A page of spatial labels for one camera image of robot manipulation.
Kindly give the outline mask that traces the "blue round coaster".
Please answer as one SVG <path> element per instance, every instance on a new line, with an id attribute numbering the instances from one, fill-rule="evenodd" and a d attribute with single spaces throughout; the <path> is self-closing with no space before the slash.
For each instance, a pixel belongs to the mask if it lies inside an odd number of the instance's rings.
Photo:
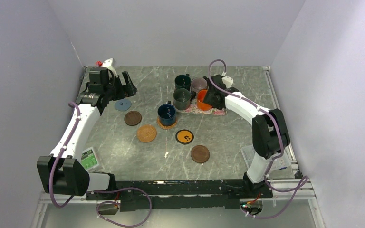
<path id="1" fill-rule="evenodd" d="M 130 109 L 131 106 L 132 106 L 131 101 L 126 98 L 116 101 L 114 105 L 115 109 L 118 111 L 127 111 Z"/>

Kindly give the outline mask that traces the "grey green mug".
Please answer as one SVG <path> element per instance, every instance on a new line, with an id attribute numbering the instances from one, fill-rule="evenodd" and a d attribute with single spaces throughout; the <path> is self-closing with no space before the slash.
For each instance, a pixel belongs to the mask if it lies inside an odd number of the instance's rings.
<path id="1" fill-rule="evenodd" d="M 191 92 L 185 88 L 177 89 L 173 93 L 173 105 L 177 110 L 186 110 L 195 97 L 196 92 Z"/>

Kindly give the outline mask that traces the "orange black round coaster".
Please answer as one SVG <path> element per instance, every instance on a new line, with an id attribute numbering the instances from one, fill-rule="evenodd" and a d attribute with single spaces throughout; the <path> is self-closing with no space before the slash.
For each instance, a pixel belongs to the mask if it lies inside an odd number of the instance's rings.
<path id="1" fill-rule="evenodd" d="M 194 140 L 194 134 L 191 131 L 186 130 L 186 129 L 179 130 L 175 134 L 175 139 L 178 143 L 187 145 L 187 144 L 190 144 Z"/>

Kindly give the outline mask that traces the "navy blue mug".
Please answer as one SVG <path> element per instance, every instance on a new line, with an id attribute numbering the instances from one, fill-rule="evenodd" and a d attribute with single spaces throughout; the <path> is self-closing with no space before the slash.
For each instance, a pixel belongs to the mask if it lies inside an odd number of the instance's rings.
<path id="1" fill-rule="evenodd" d="M 171 104 L 171 101 L 167 101 L 157 109 L 157 115 L 160 120 L 160 124 L 163 126 L 171 126 L 176 121 L 176 109 Z"/>

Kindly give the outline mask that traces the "woven rattan coaster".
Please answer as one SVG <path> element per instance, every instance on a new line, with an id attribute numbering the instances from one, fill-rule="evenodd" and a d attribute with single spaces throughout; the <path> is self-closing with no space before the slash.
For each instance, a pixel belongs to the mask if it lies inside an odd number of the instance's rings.
<path id="1" fill-rule="evenodd" d="M 162 124 L 161 124 L 161 122 L 160 122 L 160 118 L 159 118 L 159 117 L 157 117 L 157 119 L 156 119 L 156 123 L 157 123 L 157 125 L 158 125 L 161 129 L 164 129 L 164 130 L 170 130 L 170 129 L 174 128 L 174 127 L 176 126 L 177 122 L 178 122 L 178 121 L 177 121 L 177 119 L 176 119 L 172 125 L 170 125 L 170 126 L 165 126 L 165 125 L 162 125 Z"/>
<path id="2" fill-rule="evenodd" d="M 152 125 L 144 125 L 136 132 L 136 137 L 143 143 L 151 142 L 156 138 L 157 131 Z"/>

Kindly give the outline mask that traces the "dark wooden coaster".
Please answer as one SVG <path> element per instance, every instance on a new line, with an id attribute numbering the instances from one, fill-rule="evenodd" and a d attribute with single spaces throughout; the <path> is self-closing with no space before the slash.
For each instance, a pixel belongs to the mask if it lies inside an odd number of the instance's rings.
<path id="1" fill-rule="evenodd" d="M 196 145 L 191 150 L 191 158 L 196 163 L 205 163 L 210 158 L 210 151 L 203 145 Z"/>
<path id="2" fill-rule="evenodd" d="M 136 126 L 142 120 L 142 115 L 138 111 L 130 111 L 124 117 L 124 122 L 128 126 Z"/>

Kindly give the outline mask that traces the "orange mug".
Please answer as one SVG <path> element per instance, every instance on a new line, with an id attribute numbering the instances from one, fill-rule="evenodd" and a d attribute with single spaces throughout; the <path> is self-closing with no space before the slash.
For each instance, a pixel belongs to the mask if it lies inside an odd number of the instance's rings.
<path id="1" fill-rule="evenodd" d="M 197 108 L 201 111 L 209 111 L 212 109 L 211 105 L 204 102 L 207 92 L 208 92 L 208 90 L 206 90 L 206 89 L 200 90 L 196 95 L 196 105 L 197 105 Z"/>

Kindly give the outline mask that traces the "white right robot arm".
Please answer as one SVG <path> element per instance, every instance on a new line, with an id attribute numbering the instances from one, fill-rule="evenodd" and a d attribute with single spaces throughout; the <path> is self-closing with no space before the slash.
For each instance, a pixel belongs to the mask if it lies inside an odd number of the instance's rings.
<path id="1" fill-rule="evenodd" d="M 290 144 L 290 136 L 280 109 L 267 109 L 245 97 L 234 87 L 227 88 L 221 75 L 203 77 L 208 84 L 204 102 L 212 107 L 226 108 L 237 113 L 251 124 L 254 156 L 246 171 L 243 192 L 255 197 L 261 191 L 261 184 L 268 177 L 272 164 L 284 155 Z"/>

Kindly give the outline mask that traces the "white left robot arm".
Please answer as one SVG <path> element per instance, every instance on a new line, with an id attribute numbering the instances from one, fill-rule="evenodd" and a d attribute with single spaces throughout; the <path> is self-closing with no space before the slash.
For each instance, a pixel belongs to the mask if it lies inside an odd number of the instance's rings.
<path id="1" fill-rule="evenodd" d="M 134 86 L 128 72 L 121 76 L 109 67 L 93 67 L 89 81 L 76 101 L 68 127 L 57 146 L 48 156 L 37 161 L 38 173 L 46 193 L 82 196 L 98 190 L 105 199 L 117 195 L 118 187 L 112 174 L 90 173 L 81 164 L 82 153 L 95 123 L 111 101 L 134 96 Z"/>

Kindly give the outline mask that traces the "mauve grey mug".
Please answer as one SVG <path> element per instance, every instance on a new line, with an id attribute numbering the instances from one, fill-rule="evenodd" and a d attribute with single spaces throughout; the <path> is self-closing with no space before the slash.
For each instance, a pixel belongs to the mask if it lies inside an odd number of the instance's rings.
<path id="1" fill-rule="evenodd" d="M 207 88 L 208 88 L 208 84 L 207 84 L 206 79 L 204 79 L 202 77 L 196 77 L 191 80 L 191 87 L 190 87 L 191 92 L 197 93 L 201 90 L 206 90 Z"/>

